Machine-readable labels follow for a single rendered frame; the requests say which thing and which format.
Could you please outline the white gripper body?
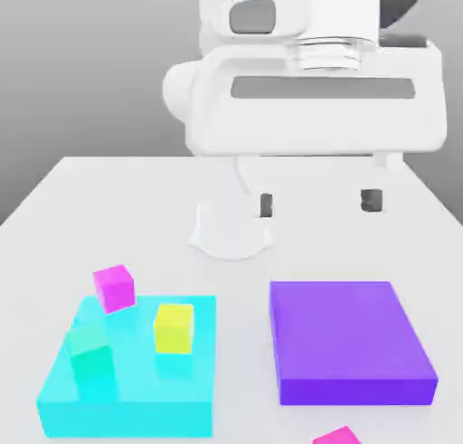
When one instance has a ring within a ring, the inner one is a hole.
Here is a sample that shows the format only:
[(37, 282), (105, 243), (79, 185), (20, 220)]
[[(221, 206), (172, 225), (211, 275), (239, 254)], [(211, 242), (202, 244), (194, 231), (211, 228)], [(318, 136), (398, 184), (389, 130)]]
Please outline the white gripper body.
[(379, 48), (356, 71), (304, 71), (282, 46), (226, 46), (199, 63), (185, 122), (205, 156), (422, 153), (442, 147), (442, 55)]

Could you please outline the small yellow cube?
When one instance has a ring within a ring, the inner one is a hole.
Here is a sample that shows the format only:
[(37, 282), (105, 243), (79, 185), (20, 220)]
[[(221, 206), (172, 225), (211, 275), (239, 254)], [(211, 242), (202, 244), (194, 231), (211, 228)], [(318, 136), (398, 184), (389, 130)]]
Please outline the small yellow cube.
[(190, 354), (194, 342), (194, 306), (162, 303), (154, 321), (158, 354)]

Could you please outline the small magenta cube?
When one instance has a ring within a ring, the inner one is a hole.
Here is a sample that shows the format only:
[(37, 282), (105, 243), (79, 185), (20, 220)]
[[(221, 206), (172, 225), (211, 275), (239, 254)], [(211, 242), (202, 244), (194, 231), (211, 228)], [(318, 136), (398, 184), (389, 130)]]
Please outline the small magenta cube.
[(98, 301), (106, 314), (136, 304), (134, 280), (124, 265), (97, 270), (93, 280)]

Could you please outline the small teal cube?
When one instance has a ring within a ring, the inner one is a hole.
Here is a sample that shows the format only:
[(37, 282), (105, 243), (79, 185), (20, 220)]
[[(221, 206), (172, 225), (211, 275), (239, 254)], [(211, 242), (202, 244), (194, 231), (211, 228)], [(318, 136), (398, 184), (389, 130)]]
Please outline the small teal cube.
[(71, 327), (65, 336), (65, 347), (77, 384), (115, 381), (113, 350), (103, 324)]

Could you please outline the small pink cube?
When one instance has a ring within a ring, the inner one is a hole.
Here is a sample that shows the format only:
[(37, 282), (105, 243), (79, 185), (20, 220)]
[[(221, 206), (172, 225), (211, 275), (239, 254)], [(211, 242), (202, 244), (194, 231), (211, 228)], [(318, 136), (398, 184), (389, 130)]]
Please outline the small pink cube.
[(312, 444), (361, 444), (361, 441), (348, 426), (344, 426), (313, 439)]

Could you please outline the large purple box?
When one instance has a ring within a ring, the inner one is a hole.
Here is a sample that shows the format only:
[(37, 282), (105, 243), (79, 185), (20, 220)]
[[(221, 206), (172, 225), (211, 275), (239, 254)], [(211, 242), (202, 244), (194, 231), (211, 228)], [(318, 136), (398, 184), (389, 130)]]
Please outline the large purple box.
[(428, 406), (439, 382), (386, 281), (273, 281), (282, 405)]

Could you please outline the large cyan box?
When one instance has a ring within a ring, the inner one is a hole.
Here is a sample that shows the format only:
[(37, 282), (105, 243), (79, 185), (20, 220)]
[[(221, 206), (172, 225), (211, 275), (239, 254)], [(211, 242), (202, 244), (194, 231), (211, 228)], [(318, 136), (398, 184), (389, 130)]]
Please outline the large cyan box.
[[(160, 304), (194, 308), (190, 354), (159, 354), (153, 324)], [(112, 359), (89, 373), (67, 345), (57, 354), (36, 405), (49, 438), (210, 438), (216, 357), (214, 296), (140, 296), (111, 315), (86, 296), (73, 327), (106, 328)]]

